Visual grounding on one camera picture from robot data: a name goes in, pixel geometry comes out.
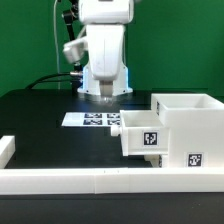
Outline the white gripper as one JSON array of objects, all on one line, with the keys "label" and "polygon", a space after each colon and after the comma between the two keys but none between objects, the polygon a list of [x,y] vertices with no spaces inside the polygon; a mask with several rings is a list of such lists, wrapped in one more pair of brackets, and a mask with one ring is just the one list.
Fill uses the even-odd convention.
[{"label": "white gripper", "polygon": [[96,80],[100,80],[103,100],[112,98],[113,80],[122,63],[123,25],[88,25],[87,41],[89,63]]}]

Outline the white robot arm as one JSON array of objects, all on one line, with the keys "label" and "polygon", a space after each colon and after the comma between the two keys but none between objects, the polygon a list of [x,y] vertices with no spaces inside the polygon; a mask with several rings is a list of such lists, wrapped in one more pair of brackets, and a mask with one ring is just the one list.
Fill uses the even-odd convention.
[{"label": "white robot arm", "polygon": [[96,98],[131,93],[123,62],[125,25],[134,14],[133,0],[79,0],[79,20],[86,27],[88,63],[79,92]]}]

